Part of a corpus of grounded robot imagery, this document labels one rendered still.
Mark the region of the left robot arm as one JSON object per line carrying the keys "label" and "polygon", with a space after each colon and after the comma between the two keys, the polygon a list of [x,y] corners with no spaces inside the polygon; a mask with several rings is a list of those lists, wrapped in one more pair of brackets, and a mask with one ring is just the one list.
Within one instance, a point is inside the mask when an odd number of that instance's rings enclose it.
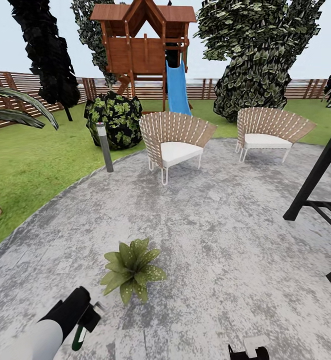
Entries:
{"label": "left robot arm", "polygon": [[98,307],[110,314],[112,305],[100,294],[90,297],[89,291],[77,287],[65,301],[59,300],[42,319],[23,336],[0,351],[0,360],[53,360],[63,341],[77,324],[92,332],[100,315]]}

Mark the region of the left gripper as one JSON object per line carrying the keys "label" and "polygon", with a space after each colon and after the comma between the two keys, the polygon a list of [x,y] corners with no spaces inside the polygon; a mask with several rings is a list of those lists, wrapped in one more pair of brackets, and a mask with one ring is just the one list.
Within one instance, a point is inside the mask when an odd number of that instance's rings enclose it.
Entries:
{"label": "left gripper", "polygon": [[79,320],[78,324],[84,326],[88,332],[92,332],[99,320],[101,320],[100,315],[94,311],[93,307],[90,307],[89,313],[83,320]]}

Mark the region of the insectifuge atomizer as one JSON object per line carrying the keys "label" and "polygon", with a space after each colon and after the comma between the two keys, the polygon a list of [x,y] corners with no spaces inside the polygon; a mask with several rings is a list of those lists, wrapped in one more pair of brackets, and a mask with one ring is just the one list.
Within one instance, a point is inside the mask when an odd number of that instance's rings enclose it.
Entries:
{"label": "insectifuge atomizer", "polygon": [[82,347],[83,341],[86,337],[87,329],[83,325],[79,325],[72,343],[72,350],[77,351]]}

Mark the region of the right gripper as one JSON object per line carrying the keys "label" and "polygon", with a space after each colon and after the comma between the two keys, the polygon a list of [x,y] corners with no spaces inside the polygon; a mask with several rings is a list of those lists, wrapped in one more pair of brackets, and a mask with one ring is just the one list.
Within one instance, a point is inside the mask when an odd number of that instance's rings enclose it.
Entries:
{"label": "right gripper", "polygon": [[257,354],[256,357],[249,358],[245,351],[242,352],[233,352],[230,345],[228,345],[230,360],[269,360],[267,351],[263,348],[255,348]]}

